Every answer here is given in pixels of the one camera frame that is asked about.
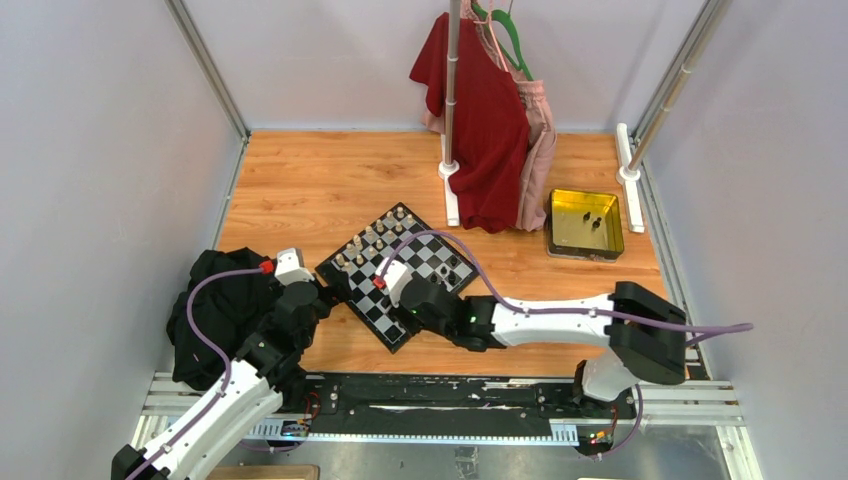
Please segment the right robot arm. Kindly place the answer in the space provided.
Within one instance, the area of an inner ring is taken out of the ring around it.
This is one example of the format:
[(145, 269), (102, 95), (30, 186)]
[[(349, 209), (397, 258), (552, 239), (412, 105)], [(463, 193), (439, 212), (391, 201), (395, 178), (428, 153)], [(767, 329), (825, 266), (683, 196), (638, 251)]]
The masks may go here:
[(598, 416), (639, 382), (679, 385), (686, 378), (684, 312), (634, 282), (619, 281), (610, 294), (578, 300), (461, 298), (396, 260), (383, 261), (373, 282), (413, 331), (472, 352), (536, 343), (603, 349), (574, 375), (571, 403), (584, 417)]

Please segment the black and white chessboard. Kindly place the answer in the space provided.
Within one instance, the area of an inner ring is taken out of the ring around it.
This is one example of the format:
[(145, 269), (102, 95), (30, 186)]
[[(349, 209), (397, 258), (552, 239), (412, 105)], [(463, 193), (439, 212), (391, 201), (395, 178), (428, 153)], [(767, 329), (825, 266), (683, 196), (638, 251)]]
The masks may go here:
[(430, 229), (407, 205), (398, 203), (321, 262), (332, 262), (348, 273), (350, 300), (343, 303), (392, 353), (413, 335), (389, 317), (389, 297), (373, 283), (386, 257), (395, 252), (396, 261), (452, 293), (461, 292), (479, 277), (478, 268), (450, 242), (439, 236), (416, 235)]

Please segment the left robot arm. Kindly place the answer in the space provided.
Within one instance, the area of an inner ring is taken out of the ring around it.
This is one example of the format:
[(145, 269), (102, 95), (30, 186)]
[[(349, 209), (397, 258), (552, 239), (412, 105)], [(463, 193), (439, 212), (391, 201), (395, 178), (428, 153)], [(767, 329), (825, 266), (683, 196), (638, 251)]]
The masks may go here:
[[(228, 277), (272, 275), (282, 287), (270, 316), (229, 357), (198, 327), (193, 304), (210, 283)], [(202, 397), (165, 432), (142, 448), (123, 446), (113, 457), (114, 479), (205, 479), (260, 421), (279, 410), (298, 411), (306, 400), (299, 362), (319, 322), (337, 303), (304, 265), (298, 248), (248, 270), (214, 274), (191, 290), (187, 323), (222, 361), (224, 371)]]

